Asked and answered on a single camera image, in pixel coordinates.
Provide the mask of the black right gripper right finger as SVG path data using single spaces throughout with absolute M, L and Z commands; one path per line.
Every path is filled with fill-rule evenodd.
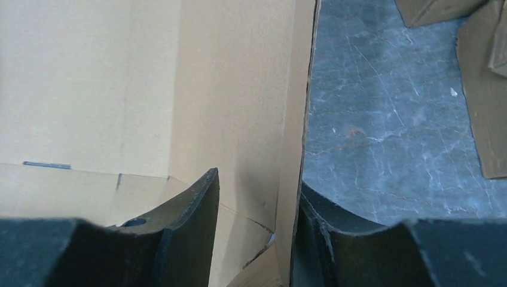
M 408 219 L 385 226 L 301 197 L 292 286 L 505 286 L 505 219 Z

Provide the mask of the brown cardboard box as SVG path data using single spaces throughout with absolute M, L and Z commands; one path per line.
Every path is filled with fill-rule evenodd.
M 219 173 L 207 286 L 289 286 L 319 1 L 2 1 L 1 220 L 120 226 Z

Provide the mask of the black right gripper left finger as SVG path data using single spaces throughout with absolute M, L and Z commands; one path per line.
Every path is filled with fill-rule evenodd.
M 1 220 L 2 286 L 207 286 L 219 205 L 209 169 L 116 227 L 78 218 Z

